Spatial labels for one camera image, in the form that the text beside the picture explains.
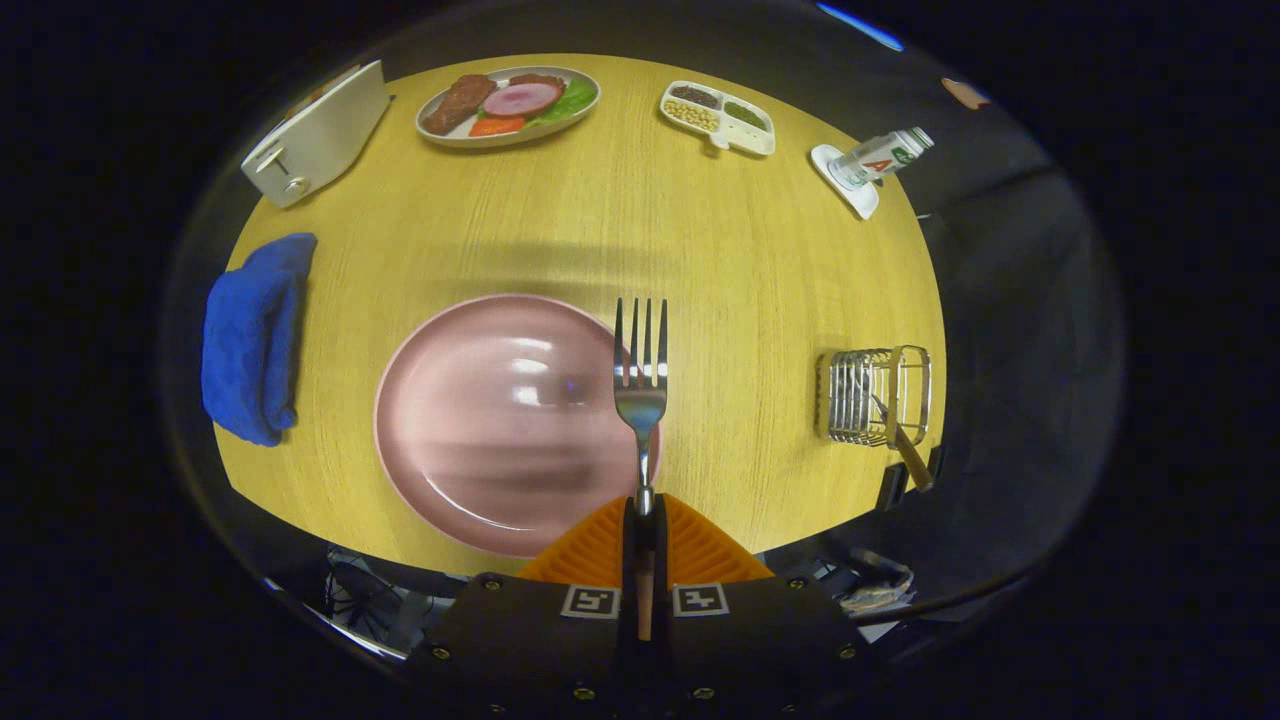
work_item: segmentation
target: table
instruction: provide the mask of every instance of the table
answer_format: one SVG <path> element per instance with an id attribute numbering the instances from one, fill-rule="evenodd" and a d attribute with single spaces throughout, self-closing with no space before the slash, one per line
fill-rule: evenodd
<path id="1" fill-rule="evenodd" d="M 564 132 L 507 149 L 444 149 L 415 131 L 422 102 L 458 76 L 527 64 L 591 74 L 598 106 Z M 765 109 L 777 152 L 717 151 L 663 120 L 658 99 L 673 79 Z M 813 170 L 809 149 L 851 147 L 845 133 L 748 87 L 627 58 L 516 55 L 388 87 L 396 99 L 352 168 L 288 210 L 259 202 L 228 263 L 292 232 L 319 237 L 298 425 L 275 448 L 215 427 L 228 478 L 250 501 L 387 560 L 466 575 L 518 570 L 522 560 L 463 546 L 410 510 L 372 439 L 374 395 L 399 343 L 439 310 L 495 292 L 554 297 L 611 327 L 620 295 L 669 300 L 673 389 L 657 486 L 751 552 L 872 510 L 884 468 L 900 461 L 815 434 L 822 351 L 929 348 L 933 409 L 919 450 L 938 443 L 947 375 L 929 254 L 896 178 L 864 222 Z"/>

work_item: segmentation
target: blue towel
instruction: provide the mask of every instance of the blue towel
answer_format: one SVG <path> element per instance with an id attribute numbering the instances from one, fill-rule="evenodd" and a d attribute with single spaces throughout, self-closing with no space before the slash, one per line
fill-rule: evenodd
<path id="1" fill-rule="evenodd" d="M 293 411 L 294 343 L 316 236 L 264 245 L 209 291 L 200 386 L 219 425 L 257 445 L 280 445 Z"/>

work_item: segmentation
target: white coaster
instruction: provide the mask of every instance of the white coaster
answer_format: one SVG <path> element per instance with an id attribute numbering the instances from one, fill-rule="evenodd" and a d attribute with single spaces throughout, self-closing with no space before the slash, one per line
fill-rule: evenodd
<path id="1" fill-rule="evenodd" d="M 835 188 L 845 199 L 845 202 L 854 206 L 854 210 L 858 211 L 861 219 L 870 219 L 872 213 L 879 206 L 879 192 L 876 191 L 876 186 L 867 183 L 858 190 L 849 190 L 836 182 L 836 178 L 831 176 L 831 170 L 827 168 L 832 160 L 844 154 L 844 151 L 833 145 L 819 145 L 809 151 L 809 159 L 813 160 L 813 168 L 818 170 L 818 174 L 827 179 L 827 184 Z"/>

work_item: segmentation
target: utensil holder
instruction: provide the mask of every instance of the utensil holder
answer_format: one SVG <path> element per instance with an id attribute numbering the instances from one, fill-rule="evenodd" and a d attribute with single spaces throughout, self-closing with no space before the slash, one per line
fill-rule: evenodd
<path id="1" fill-rule="evenodd" d="M 929 351 L 920 346 L 823 355 L 817 388 L 817 429 L 836 442 L 897 450 L 899 427 L 911 445 L 928 433 Z"/>

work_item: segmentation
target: food plate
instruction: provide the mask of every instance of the food plate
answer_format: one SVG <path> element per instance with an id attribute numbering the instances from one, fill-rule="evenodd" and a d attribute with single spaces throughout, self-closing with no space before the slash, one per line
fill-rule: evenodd
<path id="1" fill-rule="evenodd" d="M 540 76 L 556 76 L 563 79 L 566 86 L 571 85 L 573 81 L 577 81 L 580 83 L 586 83 L 588 86 L 590 86 L 591 90 L 594 90 L 595 96 L 591 99 L 589 105 L 586 105 L 581 110 L 577 110 L 572 115 L 568 115 L 567 118 L 545 124 L 525 126 L 522 129 L 516 132 L 489 135 L 483 137 L 470 137 L 468 133 L 471 132 L 472 126 L 475 126 L 476 123 L 476 115 L 472 115 L 462 120 L 462 124 L 454 127 L 447 135 L 435 135 L 433 132 L 429 132 L 425 127 L 422 127 L 422 122 L 426 119 L 428 115 L 434 113 L 444 101 L 444 96 L 449 94 L 449 88 L 447 87 L 440 92 L 438 92 L 435 97 L 428 100 L 426 104 L 419 109 L 417 115 L 415 115 L 413 118 L 413 126 L 417 128 L 417 132 L 422 133 L 422 137 L 430 140 L 431 142 L 436 142 L 439 145 L 448 145 L 451 147 L 498 147 L 503 145 L 515 145 L 517 142 L 525 142 L 529 140 L 545 137 L 548 135 L 552 135 L 553 132 L 559 132 L 585 118 L 588 113 L 590 113 L 595 108 L 595 105 L 600 101 L 600 85 L 595 82 L 595 79 L 591 76 L 568 68 L 559 68 L 554 65 L 522 65 L 518 68 L 507 68 L 503 70 L 485 73 L 485 77 L 497 82 L 498 90 L 502 90 L 508 86 L 508 81 L 511 81 L 511 78 L 530 73 Z"/>
<path id="2" fill-rule="evenodd" d="M 676 95 L 672 91 L 681 87 L 690 87 L 694 90 L 700 90 L 709 94 L 714 101 L 714 108 L 708 108 L 705 105 L 699 105 Z M 745 110 L 754 114 L 756 118 L 764 122 L 764 129 L 758 128 L 742 119 L 735 118 L 726 113 L 726 108 L 730 102 L 744 108 Z M 700 127 L 677 117 L 681 111 L 687 111 L 690 108 L 707 110 L 713 118 L 716 118 L 716 129 L 709 129 L 707 127 Z M 667 86 L 667 90 L 662 94 L 662 99 L 658 101 L 658 109 L 666 118 L 677 126 L 694 131 L 696 133 L 703 133 L 708 136 L 713 145 L 717 147 L 727 150 L 730 146 L 741 147 L 749 152 L 755 152 L 756 155 L 773 155 L 773 150 L 777 147 L 777 138 L 773 133 L 773 119 L 764 110 L 756 108 L 755 105 L 742 100 L 741 97 L 730 95 L 727 92 L 721 92 L 714 87 L 708 87 L 705 85 L 699 85 L 696 82 L 689 82 L 684 79 L 677 79 L 676 82 Z"/>
<path id="3" fill-rule="evenodd" d="M 879 192 L 876 190 L 874 183 L 867 183 L 856 190 L 849 190 L 840 184 L 838 181 L 831 174 L 831 161 L 836 158 L 842 156 L 845 152 L 836 147 L 835 145 L 818 145 L 809 151 L 809 160 L 813 161 L 813 169 L 818 172 L 819 176 L 827 179 L 827 184 L 832 187 L 845 202 L 854 206 L 858 210 L 858 215 L 869 220 L 872 213 L 879 206 Z"/>
<path id="4" fill-rule="evenodd" d="M 613 333 L 536 295 L 470 300 L 413 331 L 378 387 L 374 441 L 422 519 L 516 557 L 632 495 L 639 474 L 613 405 Z M 654 477 L 660 446 L 654 429 Z"/>

